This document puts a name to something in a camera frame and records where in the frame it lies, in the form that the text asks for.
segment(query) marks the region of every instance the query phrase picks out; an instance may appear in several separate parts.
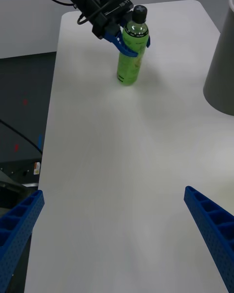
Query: green tea bottle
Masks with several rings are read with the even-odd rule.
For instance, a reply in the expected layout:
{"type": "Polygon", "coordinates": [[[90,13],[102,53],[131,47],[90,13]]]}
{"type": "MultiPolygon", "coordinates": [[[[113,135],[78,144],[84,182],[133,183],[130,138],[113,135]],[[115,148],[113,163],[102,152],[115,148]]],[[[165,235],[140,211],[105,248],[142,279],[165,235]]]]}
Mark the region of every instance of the green tea bottle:
{"type": "Polygon", "coordinates": [[[138,53],[136,58],[130,58],[122,53],[119,55],[117,77],[124,85],[133,84],[138,77],[141,61],[149,39],[149,29],[145,24],[147,8],[135,6],[132,21],[123,28],[123,41],[133,51],[138,53]]]}

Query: white table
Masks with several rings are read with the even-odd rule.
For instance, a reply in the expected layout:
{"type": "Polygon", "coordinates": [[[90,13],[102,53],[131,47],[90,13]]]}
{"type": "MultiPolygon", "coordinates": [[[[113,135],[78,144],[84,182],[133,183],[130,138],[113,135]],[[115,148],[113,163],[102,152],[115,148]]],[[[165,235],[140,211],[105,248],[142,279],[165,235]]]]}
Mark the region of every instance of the white table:
{"type": "Polygon", "coordinates": [[[138,82],[118,52],[62,17],[26,293],[222,293],[183,202],[194,186],[234,213],[234,119],[202,88],[219,32],[199,2],[147,5],[138,82]]]}

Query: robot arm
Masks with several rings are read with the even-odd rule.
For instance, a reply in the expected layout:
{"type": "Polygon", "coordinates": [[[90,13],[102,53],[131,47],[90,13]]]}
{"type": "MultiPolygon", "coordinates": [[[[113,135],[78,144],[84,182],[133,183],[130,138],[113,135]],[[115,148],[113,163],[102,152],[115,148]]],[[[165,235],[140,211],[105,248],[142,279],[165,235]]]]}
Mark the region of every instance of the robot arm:
{"type": "Polygon", "coordinates": [[[120,26],[131,19],[133,4],[130,0],[71,0],[74,7],[82,14],[78,24],[90,22],[93,25],[92,32],[99,38],[105,38],[113,42],[125,55],[136,56],[123,43],[120,26]]]}

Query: black bottle cap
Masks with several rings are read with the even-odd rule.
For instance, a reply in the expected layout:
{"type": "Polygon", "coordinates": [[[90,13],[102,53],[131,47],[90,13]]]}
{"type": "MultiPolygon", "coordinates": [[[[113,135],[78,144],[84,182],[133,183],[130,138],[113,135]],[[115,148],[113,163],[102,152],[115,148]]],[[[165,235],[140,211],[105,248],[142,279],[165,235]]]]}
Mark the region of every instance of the black bottle cap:
{"type": "Polygon", "coordinates": [[[143,5],[136,5],[133,10],[133,21],[137,24],[144,24],[147,16],[147,8],[143,5]]]}

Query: gray cylinder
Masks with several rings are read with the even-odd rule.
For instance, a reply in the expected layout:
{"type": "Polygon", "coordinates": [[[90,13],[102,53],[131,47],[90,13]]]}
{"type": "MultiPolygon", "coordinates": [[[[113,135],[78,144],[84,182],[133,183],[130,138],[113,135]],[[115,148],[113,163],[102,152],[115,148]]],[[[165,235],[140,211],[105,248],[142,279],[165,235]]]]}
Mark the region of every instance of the gray cylinder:
{"type": "Polygon", "coordinates": [[[203,93],[211,106],[234,115],[234,0],[229,5],[203,93]]]}

